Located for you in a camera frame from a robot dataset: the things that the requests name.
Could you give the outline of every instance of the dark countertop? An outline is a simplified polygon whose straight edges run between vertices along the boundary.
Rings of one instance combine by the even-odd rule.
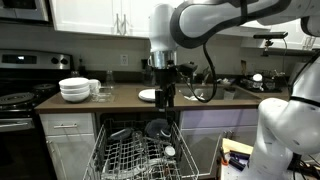
[[[143,89],[150,89],[140,84],[117,84],[115,87],[115,99],[113,102],[90,102],[87,98],[84,102],[72,104],[66,102],[60,93],[52,96],[39,106],[36,112],[38,114],[50,113],[93,113],[93,112],[147,112],[158,111],[153,103],[143,102],[138,98],[138,93]],[[198,101],[189,101],[177,91],[174,99],[175,107],[170,110],[213,110],[213,109],[255,109],[259,103],[266,98],[276,97],[288,100],[288,91],[283,89],[282,93],[248,93],[259,97],[259,99],[242,99],[242,100],[212,100],[209,103]]]

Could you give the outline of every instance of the open dishwasher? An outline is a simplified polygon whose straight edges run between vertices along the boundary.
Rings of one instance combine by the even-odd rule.
[[[166,123],[104,120],[83,180],[198,179],[180,130]],[[166,135],[161,127],[167,127]]]

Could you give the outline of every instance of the stove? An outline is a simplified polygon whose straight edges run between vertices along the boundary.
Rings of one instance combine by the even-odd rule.
[[[34,108],[70,77],[71,55],[0,49],[0,179],[56,179]]]

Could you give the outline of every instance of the white bowl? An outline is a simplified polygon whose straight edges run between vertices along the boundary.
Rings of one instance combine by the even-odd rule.
[[[84,93],[89,89],[89,85],[87,85],[86,87],[83,87],[83,88],[78,88],[78,89],[63,89],[63,88],[60,88],[61,92],[63,94],[80,94],[80,93]]]
[[[59,82],[62,89],[79,89],[88,86],[87,78],[68,78]]]
[[[81,102],[85,100],[90,94],[90,90],[80,94],[64,94],[61,92],[62,98],[70,102]]]

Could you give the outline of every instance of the gray wall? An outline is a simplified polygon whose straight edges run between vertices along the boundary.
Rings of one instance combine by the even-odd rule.
[[[88,70],[140,71],[140,59],[149,57],[150,43],[146,39],[118,38],[55,32],[52,27],[0,24],[0,48],[35,49],[69,53],[75,63],[81,56]],[[217,35],[207,45],[218,74],[240,74],[240,60],[246,60],[248,70],[277,69],[282,71],[282,57],[261,57],[262,49],[241,48],[241,37]],[[129,66],[120,66],[120,55],[129,56]],[[285,58],[284,69],[290,74],[293,63],[301,58]],[[208,66],[202,47],[178,49],[178,63],[194,61],[198,72]]]

